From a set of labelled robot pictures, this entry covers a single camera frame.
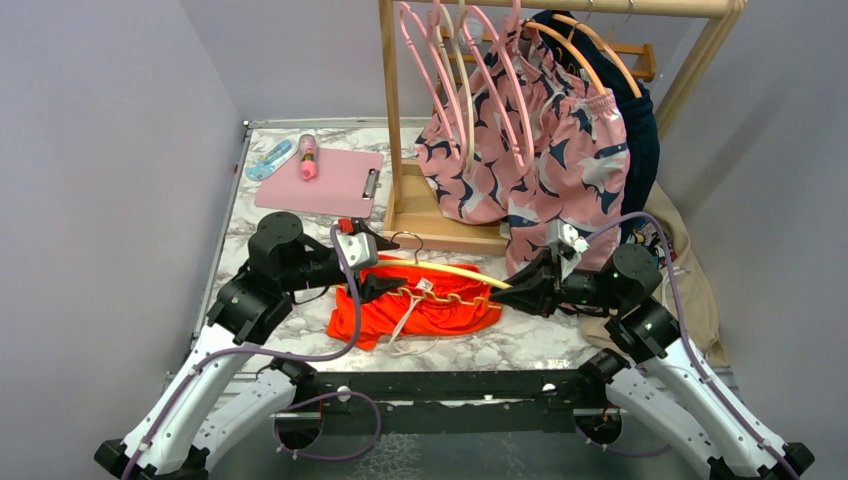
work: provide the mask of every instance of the gray floor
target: gray floor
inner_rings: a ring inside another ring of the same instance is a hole
[[[321,453],[348,453],[364,437],[324,437]],[[616,446],[653,450],[663,443],[632,417]],[[213,480],[253,479],[690,479],[695,472],[674,452],[651,459],[621,458],[585,445],[576,434],[536,432],[464,435],[386,435],[364,458],[344,463],[292,460],[276,453],[269,420],[225,456]]]

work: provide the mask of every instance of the clothing tag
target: clothing tag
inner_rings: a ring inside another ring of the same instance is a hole
[[[433,282],[427,280],[424,277],[421,277],[421,280],[418,281],[418,285],[416,285],[415,288],[417,288],[418,290],[429,291],[432,290],[434,286],[435,285],[433,285]]]

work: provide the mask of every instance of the pink bottle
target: pink bottle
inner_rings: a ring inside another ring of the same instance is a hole
[[[300,152],[300,175],[304,180],[311,180],[318,175],[318,142],[312,135],[301,135],[297,142],[297,150]]]

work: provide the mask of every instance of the red button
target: red button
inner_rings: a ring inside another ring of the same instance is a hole
[[[353,233],[353,222],[349,218],[339,219],[339,230],[342,233]]]

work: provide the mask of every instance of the marble table top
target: marble table top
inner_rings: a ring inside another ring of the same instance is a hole
[[[257,129],[253,131],[246,164],[252,164],[261,154],[280,141],[293,143],[301,134],[311,133],[322,147],[379,152],[384,155],[380,185],[377,188],[374,209],[369,223],[380,232],[386,215],[391,164],[387,128],[304,128]],[[412,145],[420,128],[403,128],[401,132],[404,156],[414,156]],[[239,181],[233,212],[224,241],[223,252],[217,266],[214,289],[235,275],[247,259],[247,241],[265,215],[274,210],[256,207],[253,202],[259,182],[243,174]],[[330,245],[329,227],[337,217],[297,212],[303,221],[304,231],[319,242]],[[412,257],[412,251],[393,251],[393,255]],[[439,251],[422,251],[419,259],[438,263],[470,263],[495,278],[506,278],[504,259],[500,256],[471,255]],[[326,334],[330,314],[335,308],[335,289],[318,300],[295,307],[274,331],[266,348],[301,354],[326,354],[339,350],[343,343]],[[299,298],[310,298],[320,290],[306,291]],[[430,337],[402,337],[401,345],[418,350],[431,342]],[[374,350],[353,349],[344,357],[316,363],[322,371],[420,371],[420,370],[522,370],[576,368],[597,350],[580,336],[576,317],[557,313],[550,318],[533,317],[504,307],[501,320],[492,327],[471,335],[441,337],[438,344],[417,356],[391,356],[384,337]],[[268,363],[267,358],[254,357],[244,372],[255,372]]]

